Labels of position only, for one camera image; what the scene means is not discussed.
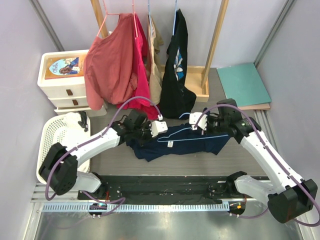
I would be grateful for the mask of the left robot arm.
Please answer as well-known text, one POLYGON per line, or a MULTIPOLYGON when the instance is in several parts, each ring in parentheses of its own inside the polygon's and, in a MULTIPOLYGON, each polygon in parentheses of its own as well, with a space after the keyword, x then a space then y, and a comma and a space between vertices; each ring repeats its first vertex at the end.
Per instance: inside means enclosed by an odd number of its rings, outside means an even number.
POLYGON ((100 200, 106 195, 108 184, 98 173, 82 172, 78 167, 125 142, 137 140, 144 143, 152 138, 151 121, 145 113, 133 109, 128 116, 114 121, 111 126, 76 147, 68 149, 59 142, 53 144, 40 165, 38 174, 46 182, 50 179, 49 187, 55 195, 61 196, 70 190, 77 190, 100 200))

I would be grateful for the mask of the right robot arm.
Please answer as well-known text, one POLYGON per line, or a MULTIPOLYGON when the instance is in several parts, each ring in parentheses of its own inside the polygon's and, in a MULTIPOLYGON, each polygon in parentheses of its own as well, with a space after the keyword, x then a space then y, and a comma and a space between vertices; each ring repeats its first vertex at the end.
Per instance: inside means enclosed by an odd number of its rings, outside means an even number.
POLYGON ((266 206, 279 222, 287 223, 311 211, 319 210, 317 184, 295 172, 267 140, 259 124, 237 107, 234 99, 219 101, 203 111, 205 131, 227 133, 247 150, 266 173, 271 184, 261 182, 238 171, 226 178, 226 193, 233 198, 240 194, 252 197, 266 206))

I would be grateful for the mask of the blue wire hanger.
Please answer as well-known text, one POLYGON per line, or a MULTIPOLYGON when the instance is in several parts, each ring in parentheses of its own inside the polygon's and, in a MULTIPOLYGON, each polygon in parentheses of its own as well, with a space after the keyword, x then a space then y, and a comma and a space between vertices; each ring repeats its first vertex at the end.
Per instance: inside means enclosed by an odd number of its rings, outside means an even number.
POLYGON ((188 119, 188 126, 183 126, 180 129, 173 130, 172 132, 166 132, 167 135, 158 137, 156 140, 159 143, 168 143, 173 144, 175 142, 189 142, 189 141, 200 141, 200 140, 220 140, 220 139, 229 139, 230 137, 227 134, 218 133, 218 134, 205 134, 204 130, 201 128, 204 126, 204 121, 207 119, 207 115, 204 115, 200 119, 199 126, 195 128, 194 124, 197 122, 200 117, 201 112, 185 112, 182 113, 178 119, 183 118, 188 119))

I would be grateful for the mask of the navy blue t shirt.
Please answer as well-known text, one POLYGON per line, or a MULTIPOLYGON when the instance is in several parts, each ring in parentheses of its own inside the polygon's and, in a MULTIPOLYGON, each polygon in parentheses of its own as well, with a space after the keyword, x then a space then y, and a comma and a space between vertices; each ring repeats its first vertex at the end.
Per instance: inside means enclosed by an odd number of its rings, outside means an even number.
MULTIPOLYGON (((188 126, 188 123, 176 125, 176 126, 169 126, 169 133, 174 130, 181 129, 183 126, 188 126)), ((166 132, 159 134, 157 138, 166 136, 166 132)), ((134 155, 138 159, 144 159, 147 162, 160 158, 162 156, 167 155, 187 155, 187 154, 194 154, 194 153, 212 153, 217 155, 223 147, 227 144, 230 139, 207 139, 207 140, 193 140, 193 141, 183 141, 183 142, 174 142, 174 143, 167 143, 167 142, 157 142, 157 138, 146 142, 144 145, 139 145, 134 140, 129 140, 126 142, 126 145, 130 147, 134 155)))

